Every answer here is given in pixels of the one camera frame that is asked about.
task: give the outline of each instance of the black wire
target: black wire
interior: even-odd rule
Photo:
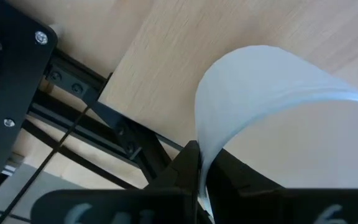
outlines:
[[[112,76],[112,72],[109,74],[109,77],[105,80],[103,83],[102,88],[100,88],[98,92],[98,96],[100,96],[101,92],[103,91],[104,87],[107,85],[108,80]],[[27,190],[30,188],[30,186],[34,183],[36,178],[39,176],[39,174],[43,171],[45,166],[49,163],[51,158],[60,150],[60,147],[62,146],[63,142],[66,140],[68,135],[75,129],[75,126],[78,124],[80,119],[85,115],[85,113],[98,101],[98,98],[92,102],[87,104],[87,107],[84,111],[77,117],[73,125],[67,130],[67,132],[64,134],[64,136],[61,138],[59,143],[52,149],[52,152],[45,158],[45,160],[41,163],[41,165],[38,167],[38,169],[34,172],[34,174],[30,177],[30,179],[25,183],[23,188],[20,190],[20,192],[16,195],[16,197],[13,199],[13,201],[9,204],[9,206],[6,208],[4,213],[0,216],[0,224],[3,223],[3,221],[6,219],[6,217],[9,216],[9,214],[12,212],[13,208],[17,205],[19,200],[23,197],[23,195],[27,192]]]
[[[13,215],[13,214],[10,214],[9,217],[11,218],[14,218],[16,220],[20,220],[22,222],[27,222],[27,223],[31,223],[31,221],[28,219],[28,218],[23,218],[23,217],[20,217],[18,215]]]

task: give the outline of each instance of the light wood tabletop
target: light wood tabletop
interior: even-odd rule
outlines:
[[[199,81],[236,48],[281,47],[358,87],[358,1],[9,2],[61,25],[59,48],[89,68],[115,70],[100,102],[182,146],[196,139]]]

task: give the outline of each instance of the white plastic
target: white plastic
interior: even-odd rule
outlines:
[[[280,48],[244,47],[215,62],[195,118],[201,198],[212,161],[244,128],[235,156],[284,187],[358,187],[349,165],[358,164],[358,90]]]

